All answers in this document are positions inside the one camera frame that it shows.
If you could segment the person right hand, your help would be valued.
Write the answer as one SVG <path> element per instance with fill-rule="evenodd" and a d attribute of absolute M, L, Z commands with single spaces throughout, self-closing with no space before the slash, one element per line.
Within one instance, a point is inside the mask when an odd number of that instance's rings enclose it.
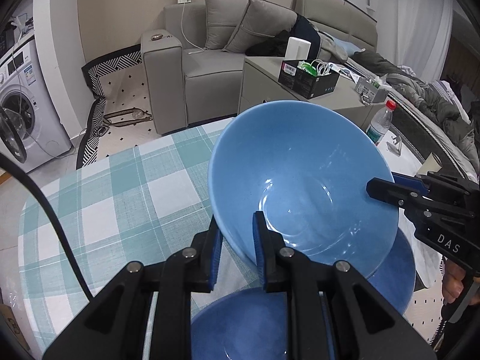
<path fill-rule="evenodd" d="M 465 270 L 453 261 L 447 260 L 445 262 L 442 278 L 442 296 L 445 303 L 454 303 L 462 293 L 464 289 L 462 280 L 465 278 L 465 275 Z"/>

